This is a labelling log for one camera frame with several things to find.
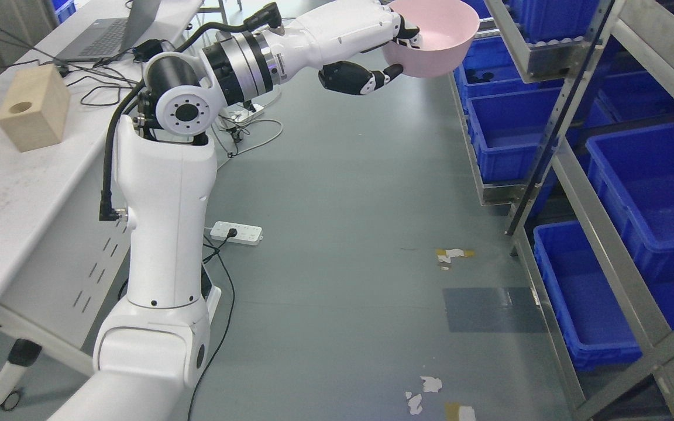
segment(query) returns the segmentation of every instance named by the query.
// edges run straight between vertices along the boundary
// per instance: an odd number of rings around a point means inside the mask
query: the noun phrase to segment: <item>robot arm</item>
[[[220,32],[196,57],[155,56],[145,67],[147,90],[139,92],[142,84],[133,90],[139,93],[139,117],[133,122],[121,115],[128,98],[112,119],[101,218],[119,215],[110,205],[117,133],[115,173],[128,204],[121,214],[131,232],[128,293],[101,325],[93,352],[96,375],[53,421],[164,419],[184,387],[193,387],[203,372],[220,297],[219,288],[203,296],[199,277],[204,216],[217,169],[215,146],[204,131],[219,111],[271,91],[303,67],[321,69],[328,89],[369,93],[401,74],[401,65],[370,72],[344,59],[392,40],[408,48],[419,42],[416,27],[375,0],[335,0],[287,27],[272,3],[230,28],[240,32]],[[161,142],[153,129],[193,141]],[[142,399],[152,405],[138,410]]]
[[[155,101],[150,120],[179,136],[203,133],[220,107],[265,94],[304,67],[320,69],[329,90],[368,94],[401,74],[401,64],[369,71],[344,59],[393,40],[417,48],[419,29],[375,0],[335,0],[286,27],[219,32],[198,57],[161,53],[150,60],[144,74]]]

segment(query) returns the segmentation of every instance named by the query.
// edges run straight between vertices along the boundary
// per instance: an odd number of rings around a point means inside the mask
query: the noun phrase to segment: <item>metal shelf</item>
[[[511,58],[525,83],[563,79],[575,64],[575,51],[583,48],[580,40],[570,42],[527,43],[502,0],[485,0],[487,10],[503,36]]]
[[[674,98],[674,15],[655,0],[626,2],[613,36]]]
[[[601,0],[585,37],[572,44],[534,47],[524,41],[501,0],[485,0],[504,42],[525,82],[564,77],[564,86],[545,128],[535,162],[525,184],[510,187],[514,198],[507,233],[540,301],[551,334],[553,353],[573,419],[588,421],[603,415],[629,390],[653,378],[674,417],[674,330],[639,274],[572,149],[565,133],[572,123],[586,86],[611,36],[634,56],[674,97],[674,16],[656,0]],[[466,122],[460,114],[466,135]],[[465,139],[470,165],[476,174],[481,203],[494,190],[482,184],[475,152]],[[642,357],[618,373],[594,394],[586,394],[570,362],[548,293],[535,263],[524,223],[546,174],[554,170],[607,277],[616,301],[642,350]]]

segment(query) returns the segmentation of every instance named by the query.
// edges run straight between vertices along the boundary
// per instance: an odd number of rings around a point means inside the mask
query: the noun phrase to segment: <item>power strip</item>
[[[228,238],[230,243],[246,244],[248,246],[256,246],[262,241],[262,227],[247,226],[244,224],[227,223],[225,221],[217,221],[212,229],[209,230],[209,235],[214,240],[223,241],[228,236],[230,229],[236,229],[238,234],[235,237]]]
[[[264,107],[260,106],[259,104],[252,104],[252,106],[254,106],[255,110],[254,112],[251,112],[248,109],[238,109],[234,112],[230,112],[228,118],[230,118],[230,120],[233,120],[233,122],[235,122],[236,125],[244,126],[247,123],[250,123],[255,118],[262,115],[262,113],[264,113]],[[227,130],[233,128],[232,122],[226,122],[225,120],[222,120],[222,118],[220,117],[217,117],[216,122],[217,128],[219,128],[220,130]]]

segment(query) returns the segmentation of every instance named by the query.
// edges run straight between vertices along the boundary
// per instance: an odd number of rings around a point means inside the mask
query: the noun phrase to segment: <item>plastic bowl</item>
[[[420,49],[390,42],[383,46],[389,64],[402,64],[412,77],[438,77],[456,69],[480,27],[480,18],[460,0],[395,0],[391,10],[420,27]]]

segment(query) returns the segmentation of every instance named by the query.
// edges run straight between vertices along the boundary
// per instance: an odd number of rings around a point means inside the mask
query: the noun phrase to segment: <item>desk surface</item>
[[[145,39],[177,39],[200,5],[201,0],[164,0],[157,20],[145,33]],[[37,47],[54,55],[94,20],[126,15],[128,9],[123,7],[123,0],[92,0],[54,29]],[[30,51],[21,61],[33,58],[44,59],[39,53]],[[131,60],[125,59],[111,67],[129,79],[140,78],[140,67]],[[0,103],[16,70],[18,68],[14,67],[0,75]],[[86,74],[70,74],[64,82],[73,82],[83,75]],[[84,81],[70,88],[73,95],[60,144],[21,153],[0,128],[0,296],[87,168],[102,156],[105,130],[115,107],[80,105],[80,97],[96,85]],[[115,98],[115,90],[110,90],[96,96],[94,101],[110,102]],[[95,204],[96,218],[97,210],[98,203]]]

